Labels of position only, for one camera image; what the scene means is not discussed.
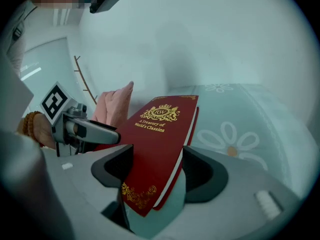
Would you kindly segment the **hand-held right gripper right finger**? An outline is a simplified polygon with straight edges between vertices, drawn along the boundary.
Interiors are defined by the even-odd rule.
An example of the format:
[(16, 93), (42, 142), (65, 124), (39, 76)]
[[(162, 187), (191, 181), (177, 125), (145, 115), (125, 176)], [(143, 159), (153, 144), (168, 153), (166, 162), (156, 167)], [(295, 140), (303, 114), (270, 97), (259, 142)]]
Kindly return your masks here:
[(152, 240), (264, 240), (299, 202), (247, 161), (186, 146), (182, 174), (166, 204), (141, 221), (139, 234)]

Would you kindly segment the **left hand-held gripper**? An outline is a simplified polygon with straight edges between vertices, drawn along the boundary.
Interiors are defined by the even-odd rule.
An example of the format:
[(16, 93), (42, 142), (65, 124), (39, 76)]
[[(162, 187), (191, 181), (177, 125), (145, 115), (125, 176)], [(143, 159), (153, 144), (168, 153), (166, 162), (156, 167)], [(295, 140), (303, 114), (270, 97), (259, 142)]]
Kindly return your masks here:
[(76, 155), (80, 140), (108, 145), (121, 140), (115, 127), (87, 120), (87, 106), (77, 102), (59, 82), (48, 91), (40, 107), (50, 123), (58, 157)]

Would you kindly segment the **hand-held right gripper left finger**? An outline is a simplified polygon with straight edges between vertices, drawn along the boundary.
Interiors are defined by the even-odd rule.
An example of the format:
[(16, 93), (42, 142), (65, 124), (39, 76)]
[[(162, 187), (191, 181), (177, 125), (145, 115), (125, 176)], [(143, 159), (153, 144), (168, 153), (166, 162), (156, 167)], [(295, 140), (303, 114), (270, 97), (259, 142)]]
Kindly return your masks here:
[(43, 148), (46, 168), (53, 189), (69, 219), (75, 240), (134, 240), (129, 230), (111, 221), (111, 215), (123, 207), (122, 180), (105, 170), (114, 161), (132, 167), (133, 146), (120, 145), (74, 156), (60, 156)]

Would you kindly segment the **person's left hand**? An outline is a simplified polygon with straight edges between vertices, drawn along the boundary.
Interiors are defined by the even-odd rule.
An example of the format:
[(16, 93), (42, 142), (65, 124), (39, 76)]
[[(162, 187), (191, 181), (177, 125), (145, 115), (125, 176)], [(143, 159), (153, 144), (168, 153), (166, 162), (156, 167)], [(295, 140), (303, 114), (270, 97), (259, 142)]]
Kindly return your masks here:
[(33, 134), (35, 140), (45, 147), (50, 149), (56, 149), (56, 142), (53, 138), (51, 131), (51, 124), (42, 113), (37, 113), (33, 117), (33, 126), (31, 133)]

